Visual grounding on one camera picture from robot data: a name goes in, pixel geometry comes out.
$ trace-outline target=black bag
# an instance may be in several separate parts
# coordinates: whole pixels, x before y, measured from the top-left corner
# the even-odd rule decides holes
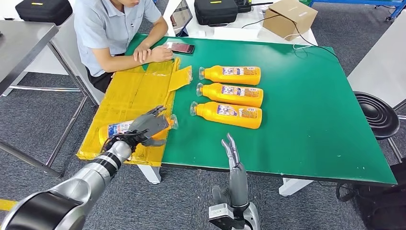
[[[234,0],[196,0],[194,11],[200,25],[217,25],[234,22],[238,7]]]
[[[61,25],[72,14],[68,0],[23,0],[15,9],[24,21],[56,25]]]

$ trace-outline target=green table mat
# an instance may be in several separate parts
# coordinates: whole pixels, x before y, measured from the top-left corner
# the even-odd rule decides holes
[[[133,53],[145,35],[134,37]],[[162,163],[227,169],[220,140],[234,137],[247,171],[292,178],[395,184],[396,180],[374,138],[337,59],[309,47],[289,44],[164,37],[196,45],[192,55],[176,54],[181,68],[192,65],[193,81],[176,91],[173,113],[179,129],[171,130]],[[259,66],[264,90],[262,124],[248,129],[190,116],[196,96],[198,68]]]

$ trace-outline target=cardboard box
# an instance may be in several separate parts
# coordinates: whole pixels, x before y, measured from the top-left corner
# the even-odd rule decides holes
[[[310,29],[316,15],[316,10],[296,0],[281,0],[268,7],[265,18],[269,19],[264,20],[262,26],[282,38],[292,35],[285,38],[291,41],[299,36],[293,34],[303,34]]]

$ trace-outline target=man's hand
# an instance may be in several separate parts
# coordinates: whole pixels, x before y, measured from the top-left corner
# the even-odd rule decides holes
[[[172,50],[167,46],[157,46],[152,49],[151,56],[149,57],[151,62],[163,62],[173,58]]]
[[[139,61],[140,63],[144,63],[145,60],[147,59],[147,56],[151,55],[151,49],[149,48],[150,46],[141,43],[135,50],[134,50],[134,61]]]

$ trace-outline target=chair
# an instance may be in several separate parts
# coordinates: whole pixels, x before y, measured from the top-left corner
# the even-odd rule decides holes
[[[399,130],[399,119],[406,120],[406,116],[397,115],[391,106],[373,95],[356,91],[354,91],[354,94],[360,103],[375,138],[377,140],[387,139],[395,156],[399,162],[402,162],[402,155],[395,145],[392,136]]]

